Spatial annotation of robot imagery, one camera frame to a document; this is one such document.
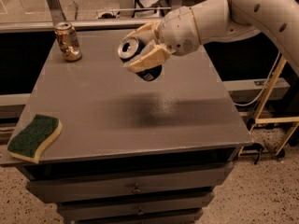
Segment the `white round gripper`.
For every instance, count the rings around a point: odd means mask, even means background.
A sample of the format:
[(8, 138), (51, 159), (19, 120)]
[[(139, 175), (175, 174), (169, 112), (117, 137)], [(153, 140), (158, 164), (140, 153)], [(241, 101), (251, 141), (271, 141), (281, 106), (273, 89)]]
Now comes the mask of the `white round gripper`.
[(147, 22), (133, 30), (127, 37), (135, 37), (145, 45), (148, 44), (138, 55), (136, 61), (123, 65), (133, 73), (163, 64), (171, 54), (184, 56), (197, 51), (200, 45), (192, 10), (188, 7), (172, 10), (164, 16), (161, 22)]

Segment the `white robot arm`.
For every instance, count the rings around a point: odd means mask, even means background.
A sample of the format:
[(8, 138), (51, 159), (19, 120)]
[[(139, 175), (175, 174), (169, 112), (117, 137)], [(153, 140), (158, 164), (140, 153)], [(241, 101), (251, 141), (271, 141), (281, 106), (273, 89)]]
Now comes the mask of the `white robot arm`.
[(209, 42), (231, 42), (265, 34), (287, 62), (299, 66), (299, 4), (295, 0), (206, 0), (180, 7), (161, 21), (150, 21), (129, 34), (145, 47), (124, 66), (133, 73), (184, 56)]

